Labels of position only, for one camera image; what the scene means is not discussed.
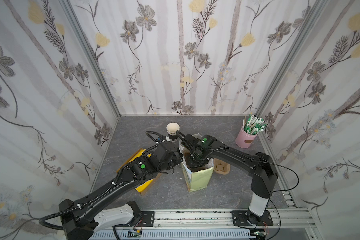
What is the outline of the green white paper bag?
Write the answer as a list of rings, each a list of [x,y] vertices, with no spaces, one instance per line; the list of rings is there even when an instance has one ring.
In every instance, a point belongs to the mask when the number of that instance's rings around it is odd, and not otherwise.
[[[206,170],[201,170],[196,173],[192,173],[185,164],[185,152],[190,152],[186,149],[186,147],[182,144],[182,141],[179,141],[179,149],[183,153],[183,162],[181,163],[182,171],[184,174],[184,178],[186,181],[188,192],[195,192],[198,190],[205,189],[208,186],[208,183],[211,179],[213,169],[214,169],[214,162],[213,158],[209,158],[208,166],[209,168]]]

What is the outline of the brown pulp cup carrier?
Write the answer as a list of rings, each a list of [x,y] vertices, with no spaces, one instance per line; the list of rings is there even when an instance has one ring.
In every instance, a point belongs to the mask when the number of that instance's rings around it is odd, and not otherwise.
[[[203,161],[200,162],[200,161],[195,160],[194,156],[192,156],[190,152],[185,152],[184,157],[185,157],[186,167],[192,173],[196,173],[196,172],[199,172],[201,170],[206,170],[206,169],[209,168],[208,162],[203,162]]]
[[[227,175],[231,170],[231,165],[219,160],[214,159],[214,172],[220,175]]]

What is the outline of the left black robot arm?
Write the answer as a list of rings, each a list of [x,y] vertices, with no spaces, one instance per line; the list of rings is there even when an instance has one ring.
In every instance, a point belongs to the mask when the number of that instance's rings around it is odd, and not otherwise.
[[[155,144],[141,156],[122,166],[112,180],[96,191],[76,201],[62,201],[60,211],[40,218],[39,224],[64,231],[68,240],[88,240],[102,226],[101,215],[107,206],[158,174],[168,174],[183,161],[180,149],[165,136],[153,131],[147,131],[146,135]]]

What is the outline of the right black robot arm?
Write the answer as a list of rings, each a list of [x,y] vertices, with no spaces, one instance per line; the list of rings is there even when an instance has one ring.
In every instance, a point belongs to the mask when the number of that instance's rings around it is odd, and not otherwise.
[[[202,167],[213,158],[233,165],[252,177],[252,198],[246,218],[249,225],[255,226],[261,223],[279,178],[276,169],[278,165],[272,158],[264,153],[255,155],[244,153],[210,135],[196,138],[190,134],[184,135],[180,131],[176,131],[176,134],[181,144],[190,152],[189,167]]]

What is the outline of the pink straw holder cup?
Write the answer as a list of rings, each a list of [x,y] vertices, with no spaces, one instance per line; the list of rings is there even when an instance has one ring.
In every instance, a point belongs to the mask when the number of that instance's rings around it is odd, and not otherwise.
[[[247,149],[251,146],[256,137],[257,135],[250,135],[244,128],[241,128],[236,137],[236,145],[240,148]]]

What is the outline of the green white wrapped straws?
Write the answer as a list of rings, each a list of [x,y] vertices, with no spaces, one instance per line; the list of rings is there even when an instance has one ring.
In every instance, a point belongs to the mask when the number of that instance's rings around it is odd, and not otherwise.
[[[242,130],[249,135],[257,135],[263,132],[267,127],[267,123],[263,118],[258,118],[255,115],[249,115],[243,119]]]

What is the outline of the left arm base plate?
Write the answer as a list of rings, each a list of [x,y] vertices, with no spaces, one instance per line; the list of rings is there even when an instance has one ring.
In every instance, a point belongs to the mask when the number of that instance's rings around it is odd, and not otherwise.
[[[138,224],[138,227],[141,227],[141,228],[153,227],[154,219],[155,219],[154,211],[142,211],[142,217],[141,217],[140,223]]]

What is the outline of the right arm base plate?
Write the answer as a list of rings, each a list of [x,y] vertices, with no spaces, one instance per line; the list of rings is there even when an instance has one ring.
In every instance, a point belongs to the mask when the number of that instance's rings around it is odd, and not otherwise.
[[[273,226],[273,219],[269,211],[265,211],[261,217],[246,211],[231,211],[234,226],[236,227],[265,227]]]

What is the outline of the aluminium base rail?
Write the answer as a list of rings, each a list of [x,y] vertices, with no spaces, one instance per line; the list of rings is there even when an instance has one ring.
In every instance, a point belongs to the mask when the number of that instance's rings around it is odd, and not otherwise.
[[[320,240],[321,234],[306,209],[270,208],[273,226],[236,227],[231,211],[244,210],[151,210],[155,212],[153,227],[138,227],[142,210],[130,205],[103,210],[103,224],[89,239],[126,240],[208,240],[297,239],[303,231],[304,240]]]

